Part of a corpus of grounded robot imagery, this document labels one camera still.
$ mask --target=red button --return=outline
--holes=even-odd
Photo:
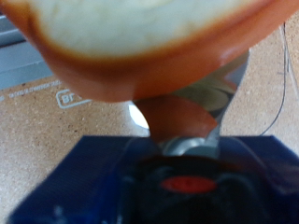
[[[214,190],[216,183],[201,176],[174,176],[164,180],[162,188],[180,193],[207,193]]]

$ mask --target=brown particleboard surface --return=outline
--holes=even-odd
[[[63,109],[56,93],[64,90],[55,77],[47,77],[0,91],[5,97],[0,102],[0,223],[82,135],[148,134],[135,126],[128,103],[88,102]],[[70,94],[60,94],[62,105],[71,105],[62,100],[62,95]],[[82,101],[71,97],[73,103]]]

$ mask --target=red apple skin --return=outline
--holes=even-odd
[[[40,51],[52,72],[77,94],[105,102],[167,94],[208,75],[258,43],[299,8],[298,0],[252,0],[212,27],[128,57],[89,57],[57,45],[26,1],[0,0],[0,10]]]
[[[206,137],[217,121],[200,105],[176,95],[164,95],[135,103],[149,124],[156,142],[178,136]]]

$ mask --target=wire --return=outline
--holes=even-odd
[[[281,113],[282,107],[284,106],[285,103],[285,98],[286,98],[286,89],[287,89],[287,74],[289,73],[289,68],[290,68],[290,57],[289,57],[289,52],[288,52],[288,48],[287,48],[287,41],[286,41],[286,23],[284,23],[281,27],[281,34],[283,35],[283,42],[284,42],[284,72],[283,72],[283,94],[282,94],[282,100],[281,100],[281,105],[280,108],[278,110],[278,113],[276,115],[276,117],[274,118],[274,120],[271,122],[271,124],[260,134],[264,135],[266,132],[268,132],[273,125],[277,122],[278,117]]]

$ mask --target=apple slice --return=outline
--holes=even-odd
[[[0,0],[59,79],[109,102],[188,86],[298,8],[298,0]]]

